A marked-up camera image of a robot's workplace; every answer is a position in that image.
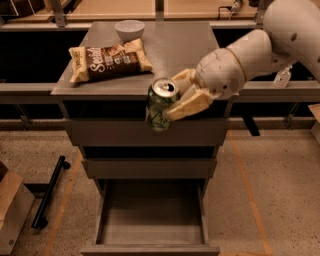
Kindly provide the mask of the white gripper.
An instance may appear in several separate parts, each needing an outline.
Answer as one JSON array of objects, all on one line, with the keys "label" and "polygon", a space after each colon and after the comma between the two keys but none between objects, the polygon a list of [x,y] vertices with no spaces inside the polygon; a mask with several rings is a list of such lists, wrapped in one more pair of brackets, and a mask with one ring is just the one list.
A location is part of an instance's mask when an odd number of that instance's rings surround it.
[{"label": "white gripper", "polygon": [[[203,88],[196,86],[195,74]],[[183,95],[163,111],[163,116],[176,121],[208,109],[214,95],[221,99],[232,97],[243,88],[246,75],[235,54],[219,48],[203,57],[196,70],[184,69],[172,80]]]}]

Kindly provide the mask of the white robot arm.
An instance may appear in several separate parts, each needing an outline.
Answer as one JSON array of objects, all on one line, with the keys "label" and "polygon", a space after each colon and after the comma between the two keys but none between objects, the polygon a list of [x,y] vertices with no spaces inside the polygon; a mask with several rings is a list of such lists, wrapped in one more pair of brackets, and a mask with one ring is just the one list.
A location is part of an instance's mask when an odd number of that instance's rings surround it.
[{"label": "white robot arm", "polygon": [[299,62],[320,80],[320,8],[311,0],[274,0],[263,27],[203,57],[196,67],[173,77],[180,100],[163,111],[171,121],[228,99],[258,76]]}]

